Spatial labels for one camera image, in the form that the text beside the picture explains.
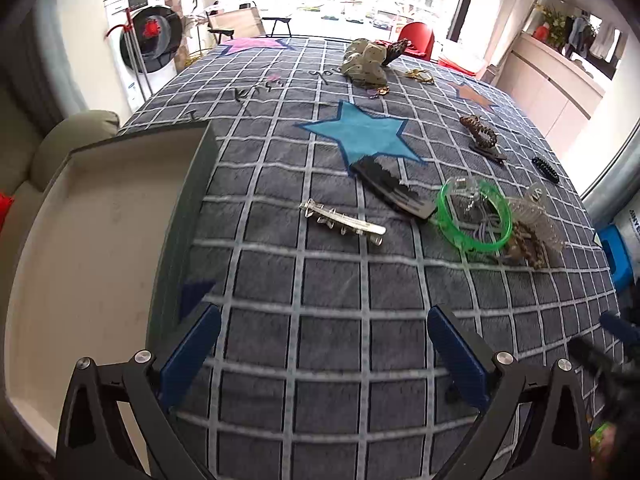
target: orange star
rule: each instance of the orange star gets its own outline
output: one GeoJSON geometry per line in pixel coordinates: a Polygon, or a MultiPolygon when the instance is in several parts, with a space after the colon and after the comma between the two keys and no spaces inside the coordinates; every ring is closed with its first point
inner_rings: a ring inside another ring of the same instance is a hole
{"type": "Polygon", "coordinates": [[[494,112],[492,110],[492,106],[499,106],[493,101],[489,101],[482,94],[476,92],[471,86],[466,83],[462,83],[462,85],[457,85],[455,83],[447,83],[449,86],[453,86],[456,89],[456,96],[459,99],[466,99],[468,101],[473,101],[476,104],[480,105],[482,108],[487,110],[488,112],[494,112]]]}

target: parked car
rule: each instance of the parked car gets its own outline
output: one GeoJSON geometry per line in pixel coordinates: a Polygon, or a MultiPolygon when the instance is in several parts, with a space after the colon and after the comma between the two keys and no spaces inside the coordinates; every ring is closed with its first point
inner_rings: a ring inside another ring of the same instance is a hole
{"type": "Polygon", "coordinates": [[[387,20],[381,20],[380,18],[373,20],[373,26],[375,28],[382,28],[384,30],[391,30],[392,25],[387,20]]]}
{"type": "Polygon", "coordinates": [[[364,16],[362,14],[347,14],[345,20],[350,23],[364,23],[364,16]]]}

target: green plastic ring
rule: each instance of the green plastic ring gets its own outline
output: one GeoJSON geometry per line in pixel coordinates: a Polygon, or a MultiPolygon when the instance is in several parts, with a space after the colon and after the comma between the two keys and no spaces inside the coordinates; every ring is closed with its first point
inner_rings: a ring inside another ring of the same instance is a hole
{"type": "Polygon", "coordinates": [[[513,223],[511,221],[511,209],[509,204],[502,196],[497,187],[492,186],[486,180],[479,180],[478,186],[480,194],[485,196],[489,202],[495,207],[500,217],[500,239],[495,243],[487,244],[480,242],[475,238],[462,232],[453,221],[451,211],[449,209],[449,203],[447,201],[447,192],[452,183],[446,182],[444,186],[440,188],[438,193],[438,225],[440,230],[445,235],[447,240],[454,244],[461,251],[469,253],[476,251],[478,253],[494,253],[498,251],[511,236],[511,230],[513,229],[513,223]]]}

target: pink star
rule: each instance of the pink star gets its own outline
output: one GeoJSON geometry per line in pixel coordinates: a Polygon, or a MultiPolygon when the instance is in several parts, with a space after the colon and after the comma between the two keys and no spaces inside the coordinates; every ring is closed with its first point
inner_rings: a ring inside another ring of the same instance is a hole
{"type": "Polygon", "coordinates": [[[220,45],[225,47],[220,56],[228,56],[228,54],[235,54],[250,48],[289,48],[281,44],[280,40],[273,38],[237,38],[236,40],[224,41],[220,45]]]}

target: sofa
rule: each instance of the sofa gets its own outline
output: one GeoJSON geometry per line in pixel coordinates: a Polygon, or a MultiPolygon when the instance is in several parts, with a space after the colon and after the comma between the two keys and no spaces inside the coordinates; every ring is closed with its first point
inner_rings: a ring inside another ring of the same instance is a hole
{"type": "MultiPolygon", "coordinates": [[[[0,193],[14,199],[0,228],[0,362],[4,368],[4,324],[22,245],[52,176],[71,150],[114,137],[114,112],[90,110],[73,115],[42,133],[0,87],[0,193]]],[[[6,401],[0,374],[0,446],[14,458],[28,447],[29,436],[6,401]]]]}

